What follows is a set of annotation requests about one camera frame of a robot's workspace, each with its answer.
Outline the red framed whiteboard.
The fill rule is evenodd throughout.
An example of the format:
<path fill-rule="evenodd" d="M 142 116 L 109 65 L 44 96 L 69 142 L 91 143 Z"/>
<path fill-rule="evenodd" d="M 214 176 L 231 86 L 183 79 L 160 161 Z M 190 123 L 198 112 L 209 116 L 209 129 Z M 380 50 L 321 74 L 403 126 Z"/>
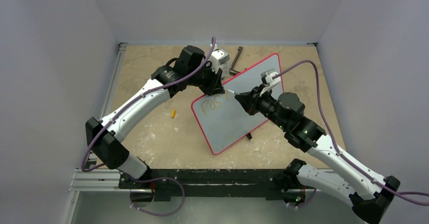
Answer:
<path fill-rule="evenodd" d="M 243 93 L 262 83 L 261 74 L 269 69 L 281 72 L 280 56 L 273 53 L 223 83 L 224 94 L 202 95 L 191 103 L 191 110 L 214 155 L 267 121 L 262 114 L 248 115 L 231 91 Z"/>

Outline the white whiteboard marker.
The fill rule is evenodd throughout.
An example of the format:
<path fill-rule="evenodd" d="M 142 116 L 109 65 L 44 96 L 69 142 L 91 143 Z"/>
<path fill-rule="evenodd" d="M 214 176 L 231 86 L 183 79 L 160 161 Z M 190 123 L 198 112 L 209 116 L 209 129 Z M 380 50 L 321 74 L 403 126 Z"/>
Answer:
<path fill-rule="evenodd" d="M 238 95 L 239 94 L 238 92 L 232 91 L 230 89 L 227 89 L 226 91 L 229 92 L 229 93 L 231 93 L 231 94 L 233 94 L 233 95 Z"/>

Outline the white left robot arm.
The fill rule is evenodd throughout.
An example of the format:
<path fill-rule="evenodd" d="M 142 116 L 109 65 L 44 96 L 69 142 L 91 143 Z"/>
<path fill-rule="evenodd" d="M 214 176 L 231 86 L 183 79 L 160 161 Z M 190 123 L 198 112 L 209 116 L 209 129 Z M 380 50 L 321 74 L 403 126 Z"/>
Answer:
<path fill-rule="evenodd" d="M 188 86 L 199 88 L 207 96 L 223 94 L 222 65 L 229 59 L 229 54 L 215 44 L 208 54 L 195 46 L 184 47 L 178 57 L 158 67 L 123 105 L 101 119 L 92 117 L 86 122 L 87 152 L 93 152 L 109 169 L 128 174 L 138 188 L 147 187 L 150 167 L 122 142 L 152 110 Z"/>

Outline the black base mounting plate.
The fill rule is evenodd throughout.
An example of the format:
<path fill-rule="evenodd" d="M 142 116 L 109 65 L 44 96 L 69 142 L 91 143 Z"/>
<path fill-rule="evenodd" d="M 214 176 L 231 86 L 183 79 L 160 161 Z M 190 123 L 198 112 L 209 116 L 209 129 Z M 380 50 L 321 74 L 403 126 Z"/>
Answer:
<path fill-rule="evenodd" d="M 134 202 L 170 201 L 172 197 L 264 198 L 301 204 L 307 187 L 283 169 L 153 169 L 138 183 L 122 173 L 120 190 Z"/>

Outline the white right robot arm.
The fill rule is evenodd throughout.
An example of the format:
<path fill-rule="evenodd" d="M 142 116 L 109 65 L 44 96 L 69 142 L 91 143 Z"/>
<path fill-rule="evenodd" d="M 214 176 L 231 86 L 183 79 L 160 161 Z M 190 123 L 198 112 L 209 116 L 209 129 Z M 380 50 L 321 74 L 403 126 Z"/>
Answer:
<path fill-rule="evenodd" d="M 324 128 L 304 115 L 305 105 L 295 93 L 282 93 L 275 99 L 260 85 L 235 93 L 234 98 L 247 114 L 262 114 L 285 133 L 292 146 L 324 162 L 345 181 L 333 187 L 320 180 L 319 189 L 343 198 L 366 223 L 380 223 L 401 184 L 396 177 L 371 170 L 336 145 Z"/>

